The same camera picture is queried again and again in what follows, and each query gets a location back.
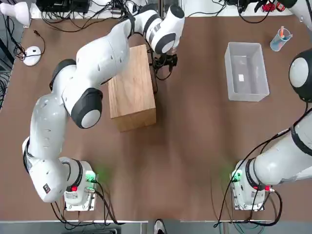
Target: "white robotic arm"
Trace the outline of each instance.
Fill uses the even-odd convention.
[[[311,0],[279,0],[312,29]],[[289,79],[299,97],[312,102],[312,49],[298,54],[290,65]],[[312,178],[312,109],[296,122],[280,141],[256,158],[241,164],[232,176],[237,210],[258,210],[266,185]]]
[[[178,46],[183,25],[181,8],[171,6],[162,20],[147,5],[139,14],[118,23],[107,36],[79,49],[76,61],[66,59],[58,64],[51,93],[37,101],[30,136],[22,145],[24,166],[44,202],[56,201],[63,194],[71,206],[89,199],[85,188],[93,186],[91,166],[85,161],[59,158],[66,122],[70,116],[78,127],[90,128],[99,121],[103,98],[99,87],[126,67],[128,38],[139,33],[157,54],[163,54]]]

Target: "table surface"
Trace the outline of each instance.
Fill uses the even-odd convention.
[[[56,219],[23,167],[21,145],[29,136],[35,102],[50,92],[56,65],[74,59],[80,47],[106,35],[115,23],[110,19],[78,33],[62,33],[33,20],[25,29],[22,45],[43,46],[33,33],[36,29],[45,39],[46,51],[34,67],[15,61],[0,113],[0,220]],[[277,53],[269,42],[281,25],[294,37]],[[61,26],[73,29],[70,22]],[[270,95],[262,101],[228,100],[224,54],[229,41],[262,45],[270,87]],[[139,35],[130,38],[131,46],[143,42]],[[268,17],[256,25],[237,17],[188,18],[178,48],[178,66],[169,79],[158,82],[157,124],[120,133],[109,117],[108,88],[103,85],[101,120],[87,130],[69,120],[61,156],[86,160],[100,173],[118,220],[216,220],[213,210],[219,214],[221,185],[225,188],[238,160],[302,115],[305,104],[289,84],[288,68],[294,56],[309,46],[307,29],[295,16]],[[310,185],[306,180],[276,186],[284,202],[283,220],[312,221]],[[230,196],[227,201],[230,210]],[[254,219],[273,220],[271,207],[268,204]],[[79,217],[72,212],[66,217],[103,220],[102,208],[98,199],[95,212],[82,212]],[[233,218],[248,216],[234,212]],[[229,219],[225,209],[222,220]]]

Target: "cup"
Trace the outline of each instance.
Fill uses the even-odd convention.
[[[281,36],[281,29],[279,29],[270,43],[271,49],[276,52],[280,51],[285,43],[288,42],[292,37],[293,35],[286,28],[284,28],[283,36]]]

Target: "label sticker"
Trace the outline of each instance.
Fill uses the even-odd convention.
[[[244,75],[243,74],[238,74],[238,80],[241,82],[244,82]]]
[[[48,184],[45,184],[45,185],[43,186],[43,189],[44,189],[44,191],[45,191],[46,194],[48,194],[48,193],[51,191],[51,189],[50,189],[50,187],[49,187]]]
[[[76,199],[78,198],[78,193],[65,193],[66,194],[66,198],[68,199]]]

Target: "sneaker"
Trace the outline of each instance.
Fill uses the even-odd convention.
[[[157,219],[154,225],[154,234],[166,234],[166,229],[162,219]]]

